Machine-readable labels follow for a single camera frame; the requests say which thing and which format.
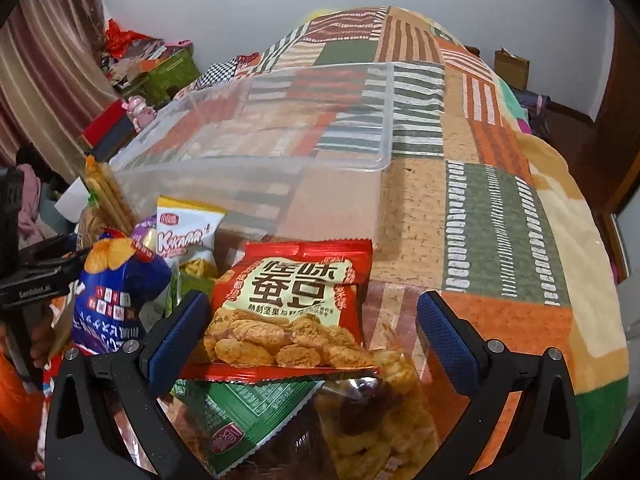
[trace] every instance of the green box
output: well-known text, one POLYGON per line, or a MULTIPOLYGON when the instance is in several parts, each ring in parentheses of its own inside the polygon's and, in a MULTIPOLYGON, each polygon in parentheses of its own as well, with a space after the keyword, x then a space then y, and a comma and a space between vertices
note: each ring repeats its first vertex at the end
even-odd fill
POLYGON ((123 90, 124 97, 142 95, 147 104, 161 108, 171 101, 167 90, 176 91, 200 77, 200 71, 187 49, 180 49, 148 73, 140 74, 123 90))

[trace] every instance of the transparent plastic container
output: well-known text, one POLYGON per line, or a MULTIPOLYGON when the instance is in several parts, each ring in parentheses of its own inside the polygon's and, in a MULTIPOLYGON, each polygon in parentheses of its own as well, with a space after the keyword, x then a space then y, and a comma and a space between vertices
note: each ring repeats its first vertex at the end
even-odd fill
POLYGON ((392 120, 391 64, 274 70, 169 104, 111 166, 141 216, 162 194, 248 239, 375 243, 392 120))

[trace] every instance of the white wall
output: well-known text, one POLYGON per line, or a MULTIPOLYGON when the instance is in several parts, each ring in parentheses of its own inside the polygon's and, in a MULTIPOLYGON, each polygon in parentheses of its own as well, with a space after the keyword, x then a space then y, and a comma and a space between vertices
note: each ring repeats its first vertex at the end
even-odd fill
POLYGON ((638 271, 640 284, 640 188, 616 219, 630 272, 638 271))
POLYGON ((392 5, 440 22, 493 63, 504 46, 530 59, 529 89, 594 115, 609 72, 607 0, 104 0, 124 28, 191 39, 200 69, 265 50, 318 9, 392 5))
POLYGON ((640 399, 640 270, 618 285, 620 315, 629 350, 628 399, 640 399))

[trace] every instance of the pink toy figure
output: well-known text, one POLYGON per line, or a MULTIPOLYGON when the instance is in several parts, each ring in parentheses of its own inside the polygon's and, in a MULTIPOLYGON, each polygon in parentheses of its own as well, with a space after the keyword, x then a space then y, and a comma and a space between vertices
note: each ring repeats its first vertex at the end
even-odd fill
POLYGON ((122 103, 122 107, 127 111, 129 119, 133 122, 136 133, 140 133, 156 118, 156 111, 147 106, 145 99, 139 95, 130 97, 128 103, 122 103))

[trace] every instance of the pink clothing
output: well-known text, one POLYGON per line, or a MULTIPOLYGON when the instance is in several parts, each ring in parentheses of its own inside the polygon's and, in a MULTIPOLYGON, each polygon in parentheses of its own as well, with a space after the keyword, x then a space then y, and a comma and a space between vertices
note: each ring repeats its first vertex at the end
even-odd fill
POLYGON ((24 174, 22 209, 18 213, 18 236, 22 248, 54 236, 55 232, 40 219, 38 212, 40 179, 29 164, 21 164, 18 170, 24 174))

